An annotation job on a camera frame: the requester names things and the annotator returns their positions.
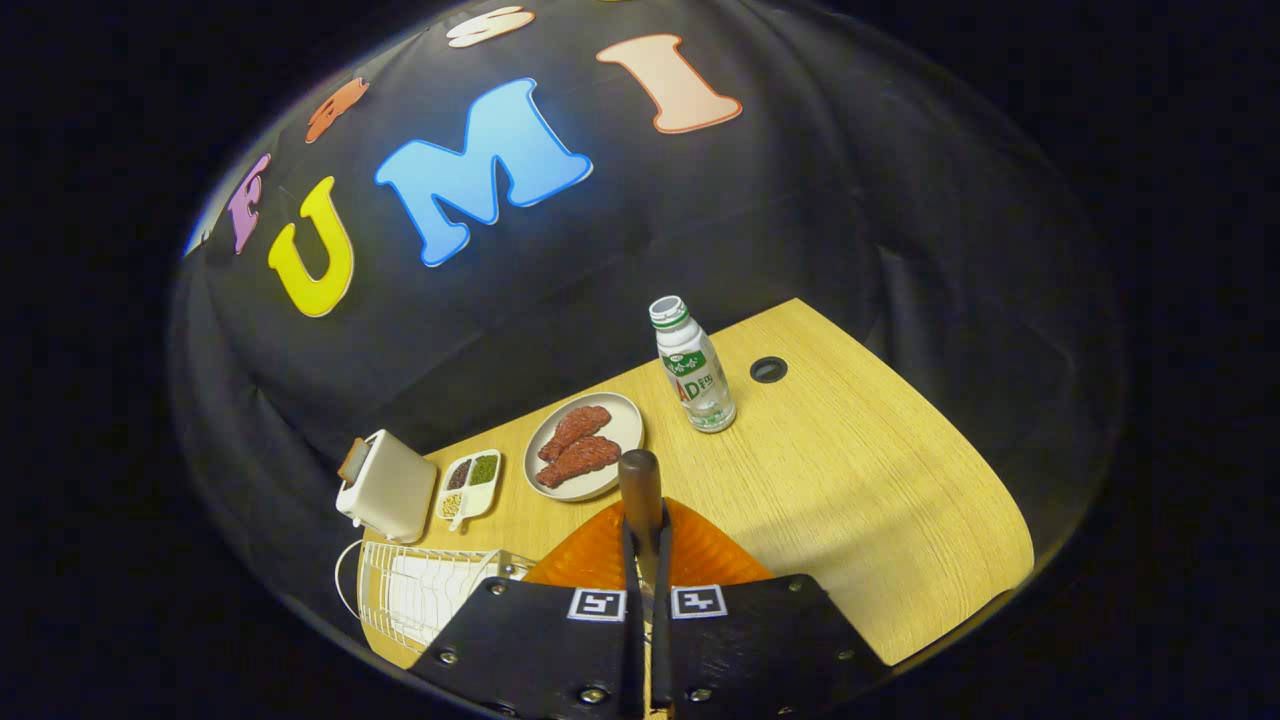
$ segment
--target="wire rack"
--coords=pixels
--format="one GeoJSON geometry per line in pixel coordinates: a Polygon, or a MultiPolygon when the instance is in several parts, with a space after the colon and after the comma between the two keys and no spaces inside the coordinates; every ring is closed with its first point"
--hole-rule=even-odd
{"type": "Polygon", "coordinates": [[[421,655],[483,580],[518,580],[532,566],[532,560],[504,550],[365,542],[360,552],[360,619],[421,655]]]}

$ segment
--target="wooden table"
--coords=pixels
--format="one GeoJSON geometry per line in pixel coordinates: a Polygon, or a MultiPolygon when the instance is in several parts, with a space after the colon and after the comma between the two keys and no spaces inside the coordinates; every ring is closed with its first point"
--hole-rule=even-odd
{"type": "MultiPolygon", "coordinates": [[[[721,433],[689,424],[657,354],[577,395],[630,397],[644,418],[645,447],[659,459],[663,495],[703,514],[774,574],[813,575],[884,662],[918,652],[1028,575],[1030,534],[1004,484],[852,337],[791,300],[712,338],[737,401],[737,419],[721,433]],[[762,384],[749,369],[767,355],[790,370],[762,384]]],[[[415,544],[538,560],[616,502],[617,489],[558,502],[525,480],[525,447],[562,402],[428,455],[443,473],[462,455],[495,447],[503,469],[486,515],[468,520],[465,533],[449,533],[433,515],[415,544]]],[[[365,539],[385,542],[372,530],[365,539]]],[[[365,635],[401,667],[417,657],[367,624],[365,635]]]]}

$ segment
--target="white plate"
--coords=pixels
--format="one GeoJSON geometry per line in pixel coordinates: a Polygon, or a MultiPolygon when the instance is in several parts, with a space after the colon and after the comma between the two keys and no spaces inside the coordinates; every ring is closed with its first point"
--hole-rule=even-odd
{"type": "Polygon", "coordinates": [[[471,455],[463,455],[453,462],[449,464],[448,470],[444,473],[444,482],[440,483],[440,497],[435,500],[435,516],[442,520],[452,520],[453,516],[444,516],[444,498],[451,495],[466,493],[467,497],[462,501],[462,510],[466,511],[463,518],[475,518],[476,515],[484,515],[489,511],[489,506],[493,505],[493,493],[498,487],[498,480],[502,479],[502,454],[497,450],[481,450],[480,452],[472,452],[471,455]],[[449,487],[449,479],[453,478],[453,470],[462,462],[471,460],[471,468],[467,469],[467,483],[471,482],[471,473],[475,471],[476,464],[475,459],[483,455],[495,455],[498,457],[498,465],[493,469],[493,479],[488,483],[480,486],[465,484],[458,489],[447,489],[449,487]]]}
{"type": "Polygon", "coordinates": [[[635,402],[631,402],[616,392],[593,392],[591,395],[575,397],[573,400],[570,400],[564,405],[557,407],[554,413],[543,420],[543,424],[538,427],[538,430],[534,432],[534,437],[529,441],[529,447],[525,448],[525,479],[529,480],[529,487],[534,488],[538,495],[563,501],[590,500],[604,495],[605,492],[613,489],[613,486],[618,484],[617,462],[594,473],[586,473],[585,475],[570,478],[554,489],[543,487],[534,479],[538,477],[539,470],[550,465],[550,462],[547,462],[538,456],[538,451],[547,445],[547,441],[552,439],[552,436],[556,434],[556,425],[559,424],[564,415],[568,415],[571,410],[588,405],[599,405],[609,411],[612,419],[595,434],[618,443],[622,452],[636,450],[644,442],[644,421],[640,419],[640,410],[636,407],[635,402]]]}

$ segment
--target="bolt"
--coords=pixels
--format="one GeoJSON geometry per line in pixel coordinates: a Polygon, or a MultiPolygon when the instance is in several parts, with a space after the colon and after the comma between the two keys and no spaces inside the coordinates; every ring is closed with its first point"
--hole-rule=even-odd
{"type": "Polygon", "coordinates": [[[600,705],[609,697],[609,693],[602,691],[600,688],[586,688],[577,693],[577,700],[588,705],[600,705]]]}

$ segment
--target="blue letter m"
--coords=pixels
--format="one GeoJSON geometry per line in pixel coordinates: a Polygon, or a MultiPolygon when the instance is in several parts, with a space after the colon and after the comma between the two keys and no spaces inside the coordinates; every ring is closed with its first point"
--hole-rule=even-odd
{"type": "Polygon", "coordinates": [[[374,182],[396,188],[422,236],[422,263],[434,268],[462,250],[471,231],[451,223],[436,204],[448,202],[476,220],[498,222],[497,167],[511,178],[507,200],[527,208],[581,182],[591,160],[561,145],[534,105],[532,78],[500,85],[467,113],[462,152],[413,140],[392,152],[374,182]]]}

